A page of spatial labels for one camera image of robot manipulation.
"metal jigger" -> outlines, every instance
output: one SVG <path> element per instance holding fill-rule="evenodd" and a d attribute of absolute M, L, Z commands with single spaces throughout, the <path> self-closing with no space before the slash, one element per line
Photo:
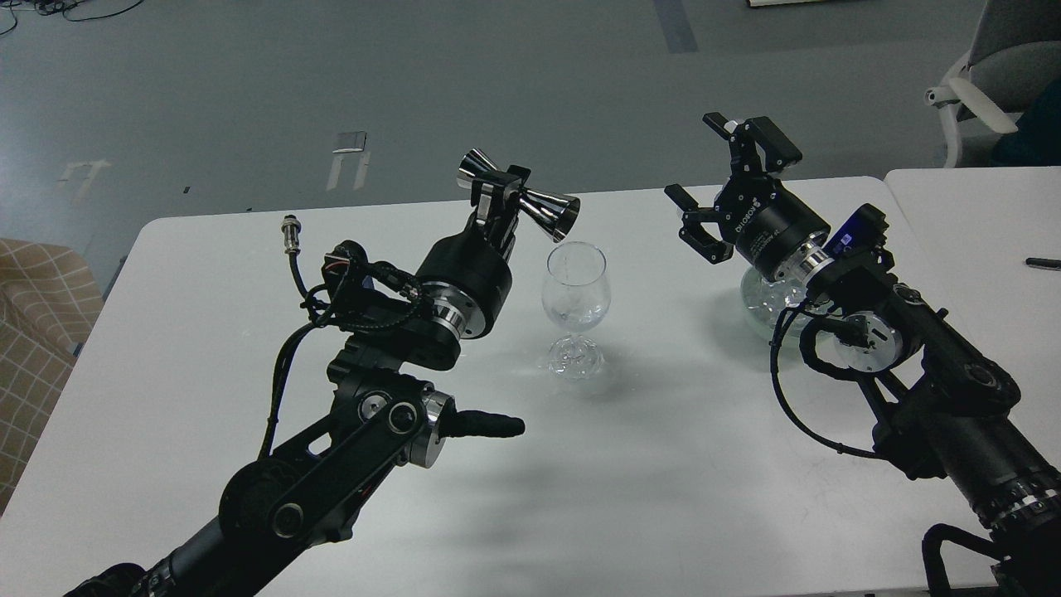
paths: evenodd
<path fill-rule="evenodd" d="M 470 189 L 472 180 L 481 174 L 495 170 L 504 172 L 482 150 L 473 148 L 465 154 L 457 166 L 457 185 Z M 571 231 L 578 217 L 581 204 L 577 196 L 551 193 L 521 187 L 519 190 L 520 209 L 530 216 L 538 226 L 553 239 L 560 242 Z"/>

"office chair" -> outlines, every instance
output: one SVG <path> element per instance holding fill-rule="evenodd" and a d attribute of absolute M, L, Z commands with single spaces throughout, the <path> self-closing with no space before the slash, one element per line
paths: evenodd
<path fill-rule="evenodd" d="M 81 254 L 0 239 L 0 515 L 102 309 Z"/>
<path fill-rule="evenodd" d="M 969 52 L 946 71 L 925 103 L 939 109 L 944 168 L 987 165 L 999 135 L 1016 131 L 1023 112 L 1061 76 L 1061 1 L 988 0 Z M 963 134 L 976 118 L 994 134 Z"/>

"table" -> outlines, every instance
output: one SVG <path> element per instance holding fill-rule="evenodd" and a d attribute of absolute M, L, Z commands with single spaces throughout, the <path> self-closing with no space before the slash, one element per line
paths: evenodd
<path fill-rule="evenodd" d="M 1010 419 L 1057 467 L 1061 271 L 1024 259 L 1061 258 L 1061 166 L 897 170 L 885 182 L 947 289 L 952 324 L 1016 380 Z"/>
<path fill-rule="evenodd" d="M 899 275 L 943 289 L 888 188 L 868 177 L 789 188 L 838 225 L 871 201 L 891 222 Z M 718 187 L 690 189 L 701 204 Z M 542 313 L 551 244 L 524 218 L 514 284 L 488 337 L 450 372 L 403 369 L 460 408 L 522 417 L 525 436 L 450 440 L 430 471 L 397 470 L 353 541 L 311 549 L 264 595 L 794 595 L 924 586 L 933 524 L 977 524 L 949 480 L 911 482 L 841 457 L 777 406 L 767 347 L 740 315 L 746 263 L 710 265 L 680 240 L 658 189 L 586 193 L 571 240 L 609 258 L 613 302 L 590 334 L 609 371 L 567 383 L 539 367 L 560 336 Z M 308 210 L 302 268 L 345 238 L 415 270 L 459 230 L 464 203 Z M 37 453 L 0 519 L 0 594 L 62 594 L 106 566 L 150 566 L 216 511 L 256 456 L 276 351 L 303 321 L 281 252 L 282 213 L 149 224 L 110 294 Z M 344 335 L 299 350 L 278 441 L 323 415 Z M 856 388 L 782 355 L 804 420 L 870 443 Z M 946 554 L 956 585 L 987 561 Z"/>

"pen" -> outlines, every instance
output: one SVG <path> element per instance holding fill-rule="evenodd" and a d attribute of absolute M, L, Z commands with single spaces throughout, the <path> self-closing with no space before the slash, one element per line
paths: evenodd
<path fill-rule="evenodd" d="M 1045 259 L 1043 257 L 1028 257 L 1024 264 L 1037 269 L 1061 269 L 1061 259 Z"/>

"white table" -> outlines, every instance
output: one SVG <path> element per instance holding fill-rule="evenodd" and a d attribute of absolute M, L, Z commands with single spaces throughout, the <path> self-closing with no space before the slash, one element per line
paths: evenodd
<path fill-rule="evenodd" d="M 897 271 L 946 301 L 883 182 L 793 181 L 827 221 L 871 201 Z M 710 203 L 717 187 L 691 189 Z M 462 408 L 522 417 L 512 440 L 450 440 L 430 471 L 396 471 L 353 541 L 311 549 L 265 595 L 793 595 L 924 586 L 933 524 L 977 524 L 949 480 L 911 482 L 837 456 L 777 406 L 767 347 L 742 320 L 740 258 L 710 265 L 678 240 L 660 190 L 582 195 L 572 240 L 609 257 L 611 312 L 591 333 L 610 371 L 561 383 L 537 367 L 560 335 L 541 310 L 551 244 L 524 218 L 493 333 L 446 373 L 405 368 Z M 310 210 L 302 270 L 345 238 L 415 270 L 469 208 Z M 19 488 L 0 520 L 0 595 L 58 595 L 106 566 L 154 564 L 210 520 L 253 460 L 280 344 L 303 321 L 281 252 L 282 213 L 168 218 L 144 228 Z M 323 415 L 345 337 L 311 335 L 278 441 Z M 783 356 L 794 407 L 819 433 L 869 445 L 852 385 Z M 946 554 L 956 585 L 986 560 Z"/>
<path fill-rule="evenodd" d="M 1024 259 L 1061 259 L 1061 166 L 897 170 L 885 182 L 947 291 L 954 326 L 1021 387 L 1010 419 L 1058 467 L 1061 271 Z"/>

